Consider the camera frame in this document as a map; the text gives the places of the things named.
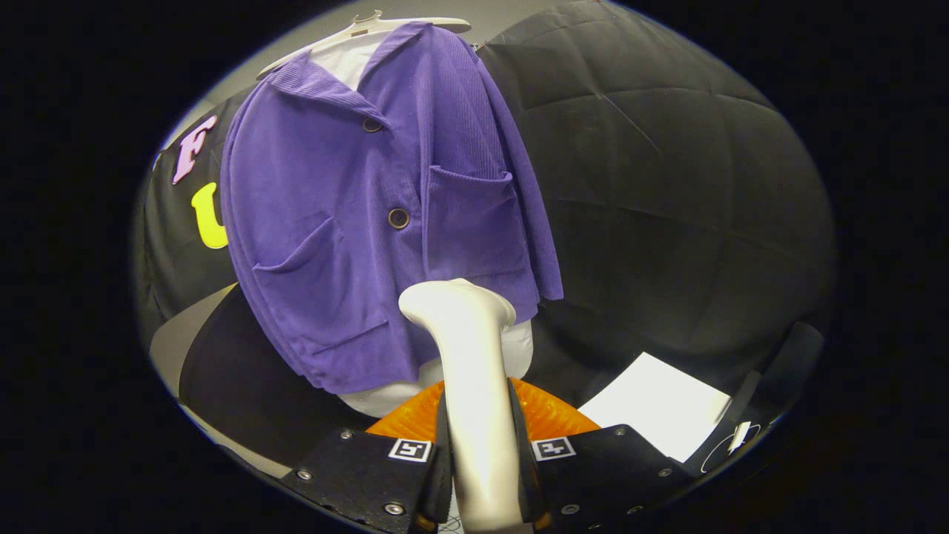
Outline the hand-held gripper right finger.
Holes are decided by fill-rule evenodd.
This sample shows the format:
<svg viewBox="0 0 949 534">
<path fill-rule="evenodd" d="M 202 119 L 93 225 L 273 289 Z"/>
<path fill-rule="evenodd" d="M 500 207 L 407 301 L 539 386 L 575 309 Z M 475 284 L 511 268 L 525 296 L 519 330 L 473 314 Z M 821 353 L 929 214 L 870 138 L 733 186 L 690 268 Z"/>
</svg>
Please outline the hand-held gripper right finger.
<svg viewBox="0 0 949 534">
<path fill-rule="evenodd" d="M 535 533 L 624 533 L 695 482 L 626 423 L 600 426 L 524 380 L 509 379 L 509 396 L 519 505 Z"/>
</svg>

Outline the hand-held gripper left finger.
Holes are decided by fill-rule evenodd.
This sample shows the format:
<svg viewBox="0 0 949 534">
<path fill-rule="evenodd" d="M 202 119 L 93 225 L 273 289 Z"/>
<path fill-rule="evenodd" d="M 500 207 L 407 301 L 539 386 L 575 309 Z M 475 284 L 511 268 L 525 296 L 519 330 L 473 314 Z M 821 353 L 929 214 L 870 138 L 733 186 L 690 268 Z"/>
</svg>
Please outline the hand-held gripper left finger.
<svg viewBox="0 0 949 534">
<path fill-rule="evenodd" d="M 369 533 L 436 533 L 450 521 L 453 453 L 445 385 L 364 430 L 338 428 L 280 479 L 292 495 Z"/>
</svg>

